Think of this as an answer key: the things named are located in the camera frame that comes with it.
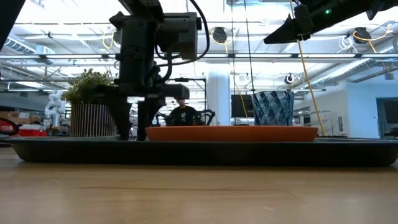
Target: black tray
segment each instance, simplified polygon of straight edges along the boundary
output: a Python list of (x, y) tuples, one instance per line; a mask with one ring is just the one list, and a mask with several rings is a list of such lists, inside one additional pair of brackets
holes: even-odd
[(0, 138), (27, 162), (226, 166), (389, 166), (398, 141), (137, 142), (78, 138)]

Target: blue geometric vase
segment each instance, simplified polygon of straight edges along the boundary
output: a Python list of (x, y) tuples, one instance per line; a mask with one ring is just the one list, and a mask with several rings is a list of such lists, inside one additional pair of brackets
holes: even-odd
[(263, 91), (252, 100), (255, 125), (293, 125), (294, 93), (290, 90)]

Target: black robot mount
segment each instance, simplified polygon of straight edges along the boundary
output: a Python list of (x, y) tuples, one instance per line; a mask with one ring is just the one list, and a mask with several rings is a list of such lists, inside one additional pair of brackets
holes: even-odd
[[(144, 97), (138, 102), (138, 140), (146, 138), (145, 128), (152, 124), (158, 110), (165, 105), (165, 97), (189, 99), (189, 89), (183, 85), (168, 85), (165, 82), (172, 73), (172, 53), (178, 57), (197, 59), (198, 30), (201, 19), (195, 12), (163, 13), (158, 0), (119, 0), (131, 14), (118, 12), (109, 19), (121, 32), (119, 76), (115, 86), (97, 86), (98, 97), (108, 105), (122, 140), (129, 139), (131, 104), (129, 96)], [(165, 52), (164, 65), (154, 61), (157, 48)], [(168, 66), (164, 77), (160, 67)]]

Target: potted plant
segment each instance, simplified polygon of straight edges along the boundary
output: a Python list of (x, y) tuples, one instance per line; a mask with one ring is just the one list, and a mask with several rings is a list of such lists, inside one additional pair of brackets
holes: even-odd
[(112, 86), (110, 72), (94, 72), (93, 68), (84, 69), (75, 78), (64, 94), (70, 102), (70, 136), (72, 137), (102, 137), (115, 136), (116, 128), (113, 118), (106, 105), (95, 97), (97, 85)]

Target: person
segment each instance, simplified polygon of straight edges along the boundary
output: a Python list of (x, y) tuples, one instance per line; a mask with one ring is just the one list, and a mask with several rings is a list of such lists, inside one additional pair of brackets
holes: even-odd
[(174, 108), (169, 117), (172, 126), (191, 126), (197, 121), (198, 112), (191, 106), (185, 104), (185, 100), (176, 98), (178, 107)]

